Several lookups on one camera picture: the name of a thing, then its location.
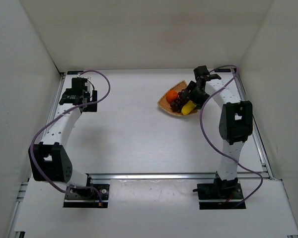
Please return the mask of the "yellow fake fruit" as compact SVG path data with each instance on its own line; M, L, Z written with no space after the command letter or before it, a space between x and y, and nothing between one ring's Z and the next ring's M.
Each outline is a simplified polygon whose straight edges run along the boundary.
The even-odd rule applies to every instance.
M196 104L192 101L187 102L181 109L182 115L186 116L195 110Z

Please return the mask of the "fake orange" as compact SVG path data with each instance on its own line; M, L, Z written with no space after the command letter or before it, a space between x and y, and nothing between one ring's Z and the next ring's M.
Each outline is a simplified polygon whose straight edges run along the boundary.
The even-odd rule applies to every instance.
M169 90L166 93L165 98L166 98L166 101L171 104L174 100L178 98L178 93L175 90Z

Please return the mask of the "purple fake grape bunch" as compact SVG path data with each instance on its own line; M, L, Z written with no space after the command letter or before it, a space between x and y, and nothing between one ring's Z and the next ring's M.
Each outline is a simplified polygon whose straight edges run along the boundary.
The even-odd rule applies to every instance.
M174 113L181 113L184 105L189 101L187 97L183 96L184 90L178 92L178 97L170 103L171 110Z

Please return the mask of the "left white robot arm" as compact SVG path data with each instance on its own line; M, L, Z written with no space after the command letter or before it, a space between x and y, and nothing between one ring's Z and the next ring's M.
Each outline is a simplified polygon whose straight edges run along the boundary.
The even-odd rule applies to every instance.
M35 164L52 182L63 183L67 186L82 188L90 186L90 176L73 169L73 165L66 153L66 145L70 133L83 112L96 112L97 106L92 105L70 108L97 100L97 91L91 90L91 82L84 77L72 78L71 88L62 94L56 111L56 117L61 118L48 127L45 136L39 143L35 143L33 150L29 150L32 175L35 181L44 181Z

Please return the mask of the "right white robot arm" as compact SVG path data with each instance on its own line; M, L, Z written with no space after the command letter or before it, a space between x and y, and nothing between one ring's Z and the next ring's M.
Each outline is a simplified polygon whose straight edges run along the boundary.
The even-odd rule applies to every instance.
M221 109L219 133L223 140L221 162L211 184L200 185L197 191L207 199L225 199L238 191L237 166L240 152L253 132L252 104L242 101L224 85L218 74L210 74L205 65L194 69L191 81L181 94L183 115L202 110L208 99L213 99Z

